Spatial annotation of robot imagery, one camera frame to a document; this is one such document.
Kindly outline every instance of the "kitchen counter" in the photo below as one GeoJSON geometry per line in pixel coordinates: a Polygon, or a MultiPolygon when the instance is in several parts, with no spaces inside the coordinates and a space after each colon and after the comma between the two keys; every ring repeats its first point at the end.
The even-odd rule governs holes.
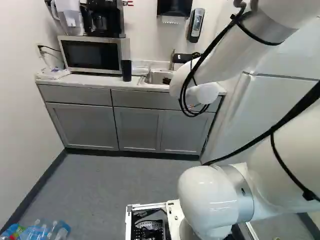
{"type": "MultiPolygon", "coordinates": [[[[149,92],[169,92],[169,85],[141,84],[142,76],[132,76],[130,82],[123,81],[121,76],[101,76],[87,74],[70,74],[57,80],[36,79],[35,82],[41,85],[55,85],[68,87],[85,87],[95,89],[113,90],[134,90],[149,92]]],[[[219,95],[226,95],[226,90],[216,83],[219,87],[219,95]]]]}

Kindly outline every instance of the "refrigerator door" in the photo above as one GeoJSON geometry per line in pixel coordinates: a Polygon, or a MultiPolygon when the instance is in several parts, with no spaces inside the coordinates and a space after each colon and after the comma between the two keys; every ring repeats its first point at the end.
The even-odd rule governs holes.
{"type": "Polygon", "coordinates": [[[320,18],[316,17],[274,47],[251,74],[320,79],[320,18]]]}
{"type": "MultiPolygon", "coordinates": [[[[316,80],[254,76],[245,73],[242,74],[242,78],[248,78],[249,83],[243,94],[232,99],[226,114],[228,117],[218,133],[211,136],[214,141],[209,138],[201,158],[202,163],[223,157],[267,131],[317,83],[316,80]]],[[[245,162],[250,151],[251,149],[248,149],[222,163],[245,162]]]]}

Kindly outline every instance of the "black baseboard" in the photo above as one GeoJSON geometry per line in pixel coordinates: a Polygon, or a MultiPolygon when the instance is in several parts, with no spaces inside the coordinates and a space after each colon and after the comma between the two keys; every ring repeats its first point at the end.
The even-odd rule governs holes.
{"type": "Polygon", "coordinates": [[[33,202],[37,194],[44,187],[48,179],[54,174],[56,169],[60,166],[60,164],[64,161],[67,156],[67,151],[64,149],[52,162],[49,168],[44,172],[44,174],[39,178],[30,192],[26,195],[14,213],[11,215],[9,220],[5,223],[5,225],[0,230],[0,234],[2,234],[5,230],[7,230],[12,224],[16,224],[20,221],[30,204],[33,202]]]}
{"type": "Polygon", "coordinates": [[[79,149],[79,148],[66,148],[66,151],[68,154],[78,154],[78,155],[199,161],[198,155],[185,155],[185,154],[173,154],[173,153],[155,153],[155,152],[139,152],[139,151],[107,151],[107,150],[92,150],[92,149],[79,149]]]}

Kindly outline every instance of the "paper towel dispenser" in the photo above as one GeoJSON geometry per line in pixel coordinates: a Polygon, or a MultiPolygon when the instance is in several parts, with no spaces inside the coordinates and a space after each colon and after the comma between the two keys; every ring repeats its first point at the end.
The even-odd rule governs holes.
{"type": "Polygon", "coordinates": [[[176,16],[189,18],[193,0],[158,0],[158,16],[176,16]]]}

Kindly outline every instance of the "gray cabinet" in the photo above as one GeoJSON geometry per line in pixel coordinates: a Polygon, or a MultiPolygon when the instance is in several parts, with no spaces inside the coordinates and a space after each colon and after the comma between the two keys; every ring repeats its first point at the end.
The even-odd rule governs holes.
{"type": "Polygon", "coordinates": [[[215,114],[205,112],[186,117],[181,111],[164,112],[161,152],[199,155],[209,134],[215,114]]]}
{"type": "Polygon", "coordinates": [[[46,103],[66,147],[118,150],[112,107],[46,103]]]}
{"type": "Polygon", "coordinates": [[[163,110],[115,107],[120,150],[159,152],[163,110]]]}

